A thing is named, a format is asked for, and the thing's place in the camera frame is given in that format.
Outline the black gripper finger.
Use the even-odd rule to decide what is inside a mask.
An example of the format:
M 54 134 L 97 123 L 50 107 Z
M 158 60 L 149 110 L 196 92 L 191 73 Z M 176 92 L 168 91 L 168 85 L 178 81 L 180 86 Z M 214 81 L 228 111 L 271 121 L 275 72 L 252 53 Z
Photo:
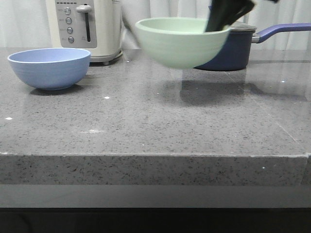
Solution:
M 225 26 L 225 6 L 227 0 L 213 0 L 207 21 L 206 32 L 222 31 Z
M 242 16 L 248 14 L 255 6 L 252 0 L 227 0 L 225 6 L 225 25 L 232 25 Z

